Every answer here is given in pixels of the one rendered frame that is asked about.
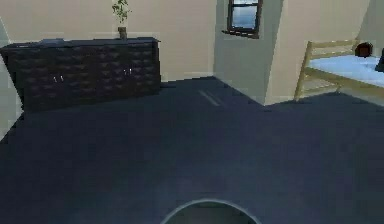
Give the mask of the grey round robot base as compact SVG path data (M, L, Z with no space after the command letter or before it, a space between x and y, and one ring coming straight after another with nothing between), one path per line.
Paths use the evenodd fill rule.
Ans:
M184 203L159 224L262 224L247 209L230 201L203 198Z

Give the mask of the dark framed window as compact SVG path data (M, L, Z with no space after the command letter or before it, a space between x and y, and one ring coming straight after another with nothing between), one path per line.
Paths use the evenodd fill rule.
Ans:
M259 38L263 0L228 0L224 34Z

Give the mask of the dark woven sideboard cabinet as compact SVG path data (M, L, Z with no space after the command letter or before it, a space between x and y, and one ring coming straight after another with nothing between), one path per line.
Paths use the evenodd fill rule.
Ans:
M152 95L161 89L159 41L153 37L38 42L0 48L26 112Z

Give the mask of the green house plant in pot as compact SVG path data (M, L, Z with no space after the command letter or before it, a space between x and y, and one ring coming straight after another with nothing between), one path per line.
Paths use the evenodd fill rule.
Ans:
M120 39L127 38L127 27L125 23L128 19L128 14L131 12L129 9L128 0L113 0L112 12L116 16L119 23L117 30L119 32Z

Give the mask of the dark flat object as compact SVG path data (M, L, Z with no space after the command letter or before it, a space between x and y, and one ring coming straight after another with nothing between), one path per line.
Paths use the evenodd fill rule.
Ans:
M38 42L39 45L60 45L65 43L63 38L42 39Z

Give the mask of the wooden bed with blue mattress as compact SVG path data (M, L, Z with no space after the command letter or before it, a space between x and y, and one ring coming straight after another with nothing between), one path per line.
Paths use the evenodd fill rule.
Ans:
M308 41L293 99L334 88L361 91L384 98L384 73L375 70L380 57L357 57L357 39Z

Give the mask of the dark brown round ball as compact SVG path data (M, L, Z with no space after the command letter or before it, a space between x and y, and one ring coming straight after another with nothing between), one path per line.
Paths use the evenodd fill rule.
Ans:
M372 55L373 45L369 42L359 43L355 48L355 55L357 57L370 57Z

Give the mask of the dark blue object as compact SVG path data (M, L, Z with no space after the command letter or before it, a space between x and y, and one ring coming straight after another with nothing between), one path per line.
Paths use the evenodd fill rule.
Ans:
M382 49L382 55L379 59L378 64L375 67L375 70L377 72L383 72L384 73L384 48Z

